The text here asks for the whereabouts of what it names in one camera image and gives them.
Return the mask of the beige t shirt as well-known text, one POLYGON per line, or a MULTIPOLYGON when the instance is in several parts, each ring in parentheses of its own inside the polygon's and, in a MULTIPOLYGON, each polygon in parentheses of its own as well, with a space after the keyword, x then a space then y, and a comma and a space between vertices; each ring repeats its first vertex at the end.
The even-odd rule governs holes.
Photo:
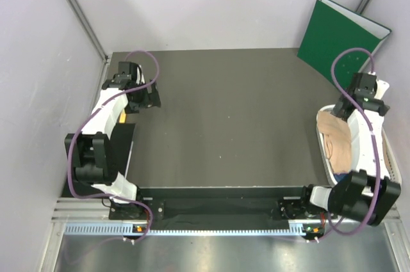
POLYGON ((365 170, 368 175, 376 176, 376 158, 372 136, 376 139, 381 177, 389 177, 384 161, 382 125, 384 117, 374 111, 365 111, 366 118, 354 110, 344 122, 330 111, 319 111, 316 126, 322 135, 326 159, 333 173, 349 173, 365 170))

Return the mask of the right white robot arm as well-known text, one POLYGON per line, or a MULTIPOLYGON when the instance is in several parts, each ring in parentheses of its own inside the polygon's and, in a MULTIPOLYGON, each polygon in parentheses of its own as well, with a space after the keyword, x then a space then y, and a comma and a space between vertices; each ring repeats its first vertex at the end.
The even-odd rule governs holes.
POLYGON ((316 133, 330 186, 310 184, 296 199, 281 198, 284 219, 329 215, 373 227, 381 223, 402 186, 382 128, 388 87, 374 76, 356 74, 335 105, 320 109, 316 133))

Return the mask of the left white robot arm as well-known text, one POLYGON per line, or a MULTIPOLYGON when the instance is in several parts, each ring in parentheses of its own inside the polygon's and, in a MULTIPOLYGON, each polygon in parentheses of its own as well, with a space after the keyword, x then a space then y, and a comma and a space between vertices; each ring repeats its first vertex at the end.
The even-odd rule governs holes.
POLYGON ((115 74, 103 84, 90 117, 65 137, 67 185, 72 196, 107 198, 112 209, 134 219, 151 215, 139 187, 126 178, 134 129, 123 131, 119 119, 122 114, 160 106, 156 80, 146 82, 141 73, 115 74))

